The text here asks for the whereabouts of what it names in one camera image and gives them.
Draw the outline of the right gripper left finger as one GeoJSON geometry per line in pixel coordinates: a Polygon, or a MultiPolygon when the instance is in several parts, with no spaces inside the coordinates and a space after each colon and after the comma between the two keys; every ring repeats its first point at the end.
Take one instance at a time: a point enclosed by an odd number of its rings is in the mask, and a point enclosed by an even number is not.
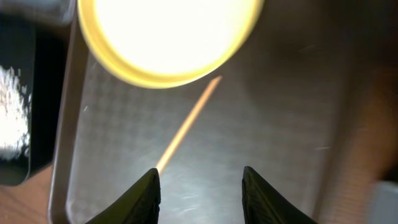
{"type": "Polygon", "coordinates": [[[160,203],[159,172],[156,168],[151,168],[87,224],[157,224],[160,203]]]}

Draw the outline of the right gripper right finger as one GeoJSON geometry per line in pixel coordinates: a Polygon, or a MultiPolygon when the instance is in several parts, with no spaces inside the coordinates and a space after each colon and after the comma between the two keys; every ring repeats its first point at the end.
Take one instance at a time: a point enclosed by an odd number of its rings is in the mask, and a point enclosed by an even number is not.
{"type": "Polygon", "coordinates": [[[246,224],[317,224],[250,166],[243,171],[242,197],[246,224]]]}

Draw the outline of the rice food waste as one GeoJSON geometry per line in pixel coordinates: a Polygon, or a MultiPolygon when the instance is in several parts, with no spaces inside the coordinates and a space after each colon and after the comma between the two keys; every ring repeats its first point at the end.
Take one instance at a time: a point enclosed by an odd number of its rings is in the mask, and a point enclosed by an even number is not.
{"type": "Polygon", "coordinates": [[[21,85],[20,73],[1,67],[1,159],[18,158],[30,144],[31,94],[21,85]]]}

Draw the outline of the wooden chopstick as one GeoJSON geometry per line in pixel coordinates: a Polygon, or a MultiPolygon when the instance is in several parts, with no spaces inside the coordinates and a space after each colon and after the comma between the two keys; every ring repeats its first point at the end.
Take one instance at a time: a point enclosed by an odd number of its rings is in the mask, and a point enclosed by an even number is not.
{"type": "Polygon", "coordinates": [[[200,95],[194,107],[191,109],[188,116],[183,121],[181,127],[178,129],[175,136],[171,140],[170,144],[167,146],[163,155],[160,157],[159,161],[157,162],[155,168],[158,170],[159,174],[163,173],[165,167],[170,162],[171,158],[177,151],[179,145],[181,144],[184,137],[189,132],[190,128],[194,124],[195,120],[197,119],[202,109],[205,107],[207,101],[210,99],[212,93],[215,91],[216,87],[218,86],[222,78],[223,78],[222,76],[213,78],[208,83],[203,93],[200,95]]]}

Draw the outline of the yellow plate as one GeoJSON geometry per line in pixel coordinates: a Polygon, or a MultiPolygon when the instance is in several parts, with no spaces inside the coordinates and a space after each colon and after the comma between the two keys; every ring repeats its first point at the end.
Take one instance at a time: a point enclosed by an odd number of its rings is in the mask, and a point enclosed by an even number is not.
{"type": "Polygon", "coordinates": [[[200,79],[245,43],[261,0],[78,0],[95,59],[116,78],[164,89],[200,79]]]}

